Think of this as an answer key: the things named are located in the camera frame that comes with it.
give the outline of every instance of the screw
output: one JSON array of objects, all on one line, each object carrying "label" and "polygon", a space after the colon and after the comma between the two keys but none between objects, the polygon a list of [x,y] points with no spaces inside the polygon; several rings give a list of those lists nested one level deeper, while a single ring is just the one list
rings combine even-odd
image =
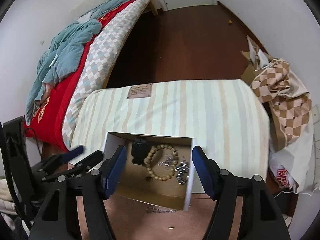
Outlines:
[{"label": "screw", "polygon": [[262,180],[262,178],[259,175],[254,175],[253,178],[256,181],[261,181]]},{"label": "screw", "polygon": [[63,182],[65,179],[66,179],[66,176],[64,176],[64,175],[61,175],[58,177],[59,182]]},{"label": "screw", "polygon": [[227,176],[229,174],[229,171],[222,169],[222,170],[220,170],[220,174],[223,176]]},{"label": "screw", "polygon": [[90,173],[91,173],[91,175],[96,176],[100,173],[100,171],[98,169],[94,169]]}]

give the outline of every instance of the open box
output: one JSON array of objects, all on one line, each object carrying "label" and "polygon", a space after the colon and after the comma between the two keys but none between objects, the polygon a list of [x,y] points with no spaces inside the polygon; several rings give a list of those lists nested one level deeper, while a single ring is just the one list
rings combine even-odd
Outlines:
[{"label": "open box", "polygon": [[[179,154],[178,163],[182,159],[186,159],[190,163],[188,182],[180,185],[175,176],[166,181],[147,179],[149,174],[146,167],[132,163],[131,149],[136,137],[143,137],[154,146],[167,144],[176,148]],[[105,137],[104,158],[111,158],[119,145],[124,145],[127,148],[127,162],[119,179],[116,194],[151,205],[188,210],[195,172],[191,159],[191,151],[195,146],[193,138],[108,132]],[[170,152],[169,149],[161,149],[152,158],[151,167],[157,175],[165,176],[170,172],[165,165],[157,165],[157,163],[166,160],[166,156]]]}]

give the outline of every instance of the wooden bead bracelet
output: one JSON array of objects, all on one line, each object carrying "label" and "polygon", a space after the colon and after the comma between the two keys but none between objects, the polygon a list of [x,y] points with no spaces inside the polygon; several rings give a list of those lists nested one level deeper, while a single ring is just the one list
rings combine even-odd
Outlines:
[{"label": "wooden bead bracelet", "polygon": [[[151,160],[153,155],[160,149],[169,149],[172,151],[172,155],[173,155],[173,161],[171,164],[171,169],[168,175],[166,176],[157,176],[154,171],[151,168]],[[159,180],[159,181],[163,181],[163,180],[167,180],[167,179],[171,179],[174,176],[175,173],[175,167],[178,163],[178,153],[177,150],[175,148],[173,148],[171,145],[164,145],[164,144],[160,144],[157,147],[156,146],[152,146],[151,150],[148,153],[148,156],[144,159],[144,163],[147,167],[147,171],[149,172],[150,177],[154,178],[155,180]]]}]

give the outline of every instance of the mattress label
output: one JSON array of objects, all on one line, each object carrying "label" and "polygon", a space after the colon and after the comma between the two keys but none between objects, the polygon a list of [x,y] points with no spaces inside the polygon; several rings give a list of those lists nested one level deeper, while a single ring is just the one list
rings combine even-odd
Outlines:
[{"label": "mattress label", "polygon": [[149,98],[151,97],[152,84],[132,86],[127,98]]}]

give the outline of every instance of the checkered quilt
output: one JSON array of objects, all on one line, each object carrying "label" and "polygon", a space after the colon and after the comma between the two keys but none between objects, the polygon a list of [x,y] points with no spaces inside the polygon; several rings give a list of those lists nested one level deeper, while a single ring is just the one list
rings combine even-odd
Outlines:
[{"label": "checkered quilt", "polygon": [[84,65],[84,70],[68,106],[63,126],[63,142],[71,147],[73,132],[80,109],[90,93],[102,89],[112,71],[127,35],[150,0],[137,0],[118,13],[95,38]]}]

